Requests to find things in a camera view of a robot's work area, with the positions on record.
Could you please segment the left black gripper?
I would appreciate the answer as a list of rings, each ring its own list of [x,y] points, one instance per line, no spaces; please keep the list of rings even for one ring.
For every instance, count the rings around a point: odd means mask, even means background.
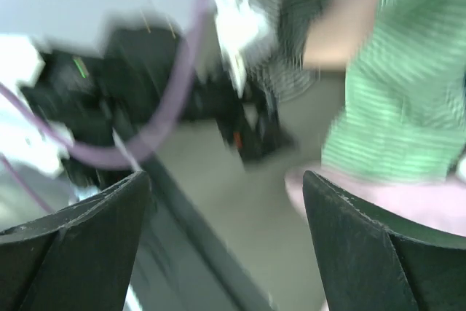
[[[256,82],[239,97],[225,71],[197,80],[189,96],[189,121],[216,122],[225,144],[237,151],[244,165],[257,164],[295,145],[280,124],[273,93]]]

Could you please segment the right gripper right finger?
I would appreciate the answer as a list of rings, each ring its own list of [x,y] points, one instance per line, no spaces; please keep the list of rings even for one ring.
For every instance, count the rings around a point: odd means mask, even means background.
[[[303,195],[330,310],[465,308],[465,236],[405,219],[314,171]]]

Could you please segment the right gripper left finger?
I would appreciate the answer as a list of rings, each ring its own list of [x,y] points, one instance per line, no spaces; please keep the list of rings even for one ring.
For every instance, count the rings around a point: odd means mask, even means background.
[[[149,177],[134,173],[2,231],[1,309],[122,310],[149,196]]]

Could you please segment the pink tank top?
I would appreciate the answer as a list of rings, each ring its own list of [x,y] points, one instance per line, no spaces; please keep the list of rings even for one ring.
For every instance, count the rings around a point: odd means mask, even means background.
[[[332,184],[385,210],[451,234],[465,236],[465,183],[455,176],[434,184],[375,184],[360,181],[317,164],[291,170],[285,177],[285,188],[294,208],[306,216],[303,177],[315,171]]]

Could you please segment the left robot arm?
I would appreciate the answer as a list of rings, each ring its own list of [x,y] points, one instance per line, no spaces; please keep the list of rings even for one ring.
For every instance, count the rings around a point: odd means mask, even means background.
[[[80,187],[104,189],[147,162],[181,122],[213,120],[253,164],[293,145],[274,94],[248,80],[237,92],[214,58],[203,76],[203,33],[118,26],[103,53],[1,35],[1,158]]]

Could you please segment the black white striped tank top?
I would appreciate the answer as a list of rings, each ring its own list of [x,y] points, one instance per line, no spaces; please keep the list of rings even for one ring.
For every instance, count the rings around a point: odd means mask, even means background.
[[[309,25],[318,19],[331,0],[252,0],[267,13],[277,38],[272,53],[250,69],[252,77],[271,90],[279,102],[302,94],[316,80],[303,68]]]

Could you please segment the green white striped tank top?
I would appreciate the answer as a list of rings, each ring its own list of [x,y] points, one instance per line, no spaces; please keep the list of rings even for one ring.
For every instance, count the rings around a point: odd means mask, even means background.
[[[465,147],[465,0],[379,0],[321,162],[369,181],[441,181]]]

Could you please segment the brown cardboard sheet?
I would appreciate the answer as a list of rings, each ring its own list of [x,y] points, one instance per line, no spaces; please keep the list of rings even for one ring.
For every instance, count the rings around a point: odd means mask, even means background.
[[[373,31],[379,0],[333,0],[310,25],[303,67],[342,70]]]

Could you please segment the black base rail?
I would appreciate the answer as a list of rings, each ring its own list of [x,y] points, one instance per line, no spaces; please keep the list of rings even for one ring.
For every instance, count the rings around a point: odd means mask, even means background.
[[[132,280],[142,309],[275,310],[165,166],[154,157],[143,169],[152,195]]]

